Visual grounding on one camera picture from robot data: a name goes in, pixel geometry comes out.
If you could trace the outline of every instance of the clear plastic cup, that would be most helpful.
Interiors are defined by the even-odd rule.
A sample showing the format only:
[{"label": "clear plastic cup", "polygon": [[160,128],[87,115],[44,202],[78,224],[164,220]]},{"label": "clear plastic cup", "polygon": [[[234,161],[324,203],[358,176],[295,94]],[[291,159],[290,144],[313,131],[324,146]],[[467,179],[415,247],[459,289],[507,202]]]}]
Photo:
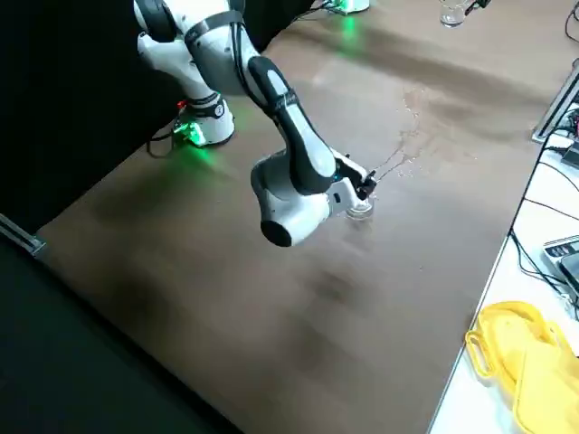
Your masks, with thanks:
[{"label": "clear plastic cup", "polygon": [[441,0],[441,24],[454,28],[464,23],[471,0]]},{"label": "clear plastic cup", "polygon": [[374,214],[374,196],[369,196],[363,203],[356,208],[346,210],[346,215],[352,220],[366,220]]}]

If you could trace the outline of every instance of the electronic device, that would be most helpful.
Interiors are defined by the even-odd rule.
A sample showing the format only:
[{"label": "electronic device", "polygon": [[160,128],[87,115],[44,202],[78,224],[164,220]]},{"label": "electronic device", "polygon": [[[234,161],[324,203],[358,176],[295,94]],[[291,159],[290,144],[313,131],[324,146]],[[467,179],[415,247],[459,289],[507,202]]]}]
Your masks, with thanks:
[{"label": "electronic device", "polygon": [[579,296],[579,235],[547,242],[543,252],[554,271]]},{"label": "electronic device", "polygon": [[579,297],[579,253],[563,257],[559,262],[559,268],[569,286]]},{"label": "electronic device", "polygon": [[579,169],[579,143],[573,142],[571,147],[567,149],[565,155],[563,156],[563,163],[570,165],[575,169]]}]

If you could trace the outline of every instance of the yellow plastic container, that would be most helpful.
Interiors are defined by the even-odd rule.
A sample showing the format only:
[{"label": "yellow plastic container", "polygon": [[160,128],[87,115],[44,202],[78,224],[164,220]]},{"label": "yellow plastic container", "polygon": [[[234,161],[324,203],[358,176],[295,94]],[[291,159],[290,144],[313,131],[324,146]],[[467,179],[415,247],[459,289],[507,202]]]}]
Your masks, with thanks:
[{"label": "yellow plastic container", "polygon": [[477,330],[465,335],[467,352],[477,375],[482,379],[496,378],[510,397],[515,395],[527,347],[534,342],[573,353],[559,327],[547,323],[535,307],[522,302],[485,307],[477,319]]},{"label": "yellow plastic container", "polygon": [[528,434],[578,434],[579,360],[550,344],[529,344],[513,412]]}]

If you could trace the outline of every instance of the green led light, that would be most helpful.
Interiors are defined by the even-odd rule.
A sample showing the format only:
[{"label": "green led light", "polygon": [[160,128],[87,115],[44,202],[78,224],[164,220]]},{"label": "green led light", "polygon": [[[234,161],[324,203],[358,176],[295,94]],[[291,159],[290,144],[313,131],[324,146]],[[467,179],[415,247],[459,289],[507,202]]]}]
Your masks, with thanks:
[{"label": "green led light", "polygon": [[201,127],[199,127],[199,124],[197,124],[196,122],[192,122],[189,124],[189,126],[190,126],[189,140],[191,140],[194,143],[194,145],[201,146],[207,143],[205,135],[203,134]]},{"label": "green led light", "polygon": [[355,0],[334,0],[334,7],[348,14],[355,9]]}]

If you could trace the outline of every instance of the white table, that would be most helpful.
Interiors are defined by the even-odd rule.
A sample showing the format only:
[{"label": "white table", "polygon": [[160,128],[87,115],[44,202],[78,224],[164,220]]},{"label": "white table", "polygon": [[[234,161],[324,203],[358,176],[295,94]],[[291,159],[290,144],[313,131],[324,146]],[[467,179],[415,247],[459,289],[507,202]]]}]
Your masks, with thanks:
[{"label": "white table", "polygon": [[[570,143],[566,138],[552,136],[546,146],[568,147]],[[579,186],[579,170],[562,164],[560,160],[561,156],[549,151],[541,157],[541,161],[555,166]],[[579,192],[558,172],[544,165],[537,166],[525,197],[579,217]],[[553,274],[543,261],[540,248],[547,241],[579,235],[579,222],[524,201],[515,219],[514,229],[537,266],[546,274]],[[524,255],[522,263],[526,269],[533,269]],[[574,310],[545,282],[531,278],[520,270],[517,247],[508,236],[498,254],[477,312],[484,306],[507,300],[530,303],[547,320],[557,322],[575,354],[579,355],[579,322],[574,320]],[[464,347],[460,350],[429,432],[520,432],[511,409],[500,396],[498,386],[487,387],[478,380]]]}]

